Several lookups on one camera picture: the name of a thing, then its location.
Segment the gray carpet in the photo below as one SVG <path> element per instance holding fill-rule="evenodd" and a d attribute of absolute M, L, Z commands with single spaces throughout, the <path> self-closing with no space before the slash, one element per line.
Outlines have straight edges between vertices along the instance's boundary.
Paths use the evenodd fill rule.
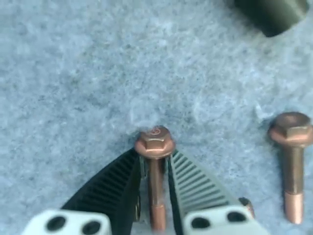
<path fill-rule="evenodd" d="M 266 131 L 282 111 L 313 117 L 312 20 L 268 39 L 232 0 L 0 1 L 0 233 L 60 207 L 161 124 L 273 235 L 310 234 L 312 149 L 293 225 Z M 144 210 L 133 234 L 150 234 Z"/>

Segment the dark green object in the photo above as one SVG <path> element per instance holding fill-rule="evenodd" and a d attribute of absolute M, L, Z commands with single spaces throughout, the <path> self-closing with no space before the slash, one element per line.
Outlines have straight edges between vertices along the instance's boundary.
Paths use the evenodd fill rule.
<path fill-rule="evenodd" d="M 287 31 L 309 10 L 307 0 L 235 0 L 235 4 L 267 37 Z"/>
<path fill-rule="evenodd" d="M 140 214 L 140 180 L 139 155 L 130 149 L 85 183 L 62 209 L 103 213 L 110 219 L 112 235 L 129 235 L 135 214 L 136 220 Z M 85 230 L 97 228 L 91 225 Z"/>

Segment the bolt tip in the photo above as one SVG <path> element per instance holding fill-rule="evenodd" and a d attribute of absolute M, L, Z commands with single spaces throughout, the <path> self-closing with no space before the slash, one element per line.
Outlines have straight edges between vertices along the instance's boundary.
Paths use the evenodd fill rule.
<path fill-rule="evenodd" d="M 151 206 L 151 227 L 157 232 L 165 231 L 166 209 L 164 204 Z"/>
<path fill-rule="evenodd" d="M 303 220 L 303 193 L 285 192 L 285 211 L 287 219 L 293 224 L 301 224 Z"/>

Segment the hex head bolt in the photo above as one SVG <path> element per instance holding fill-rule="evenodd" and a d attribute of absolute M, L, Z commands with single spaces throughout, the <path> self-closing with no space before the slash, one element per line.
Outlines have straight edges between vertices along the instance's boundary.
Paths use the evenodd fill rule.
<path fill-rule="evenodd" d="M 239 198 L 240 203 L 247 208 L 247 210 L 251 213 L 252 217 L 255 218 L 254 208 L 251 201 L 245 197 Z"/>
<path fill-rule="evenodd" d="M 303 220 L 303 153 L 304 148 L 313 143 L 311 120 L 302 113 L 283 113 L 276 117 L 268 133 L 284 150 L 286 216 L 291 223 L 300 224 Z"/>
<path fill-rule="evenodd" d="M 166 210 L 163 198 L 163 176 L 165 158 L 175 150 L 171 134 L 164 126 L 141 132 L 135 143 L 135 150 L 148 165 L 148 188 L 151 226 L 155 231 L 166 229 Z"/>

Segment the hole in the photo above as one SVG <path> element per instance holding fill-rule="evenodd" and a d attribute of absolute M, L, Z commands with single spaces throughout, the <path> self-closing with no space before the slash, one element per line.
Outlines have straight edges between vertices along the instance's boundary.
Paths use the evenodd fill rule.
<path fill-rule="evenodd" d="M 210 227 L 210 222 L 207 219 L 197 217 L 192 220 L 191 226 L 194 229 L 206 229 Z"/>
<path fill-rule="evenodd" d="M 84 225 L 83 234 L 93 235 L 100 230 L 101 224 L 98 221 L 91 221 Z"/>
<path fill-rule="evenodd" d="M 47 229 L 50 232 L 57 231 L 65 225 L 65 218 L 63 216 L 57 216 L 49 220 L 47 223 Z"/>
<path fill-rule="evenodd" d="M 229 222 L 244 222 L 244 221 L 246 221 L 246 217 L 239 212 L 228 213 L 227 219 Z"/>

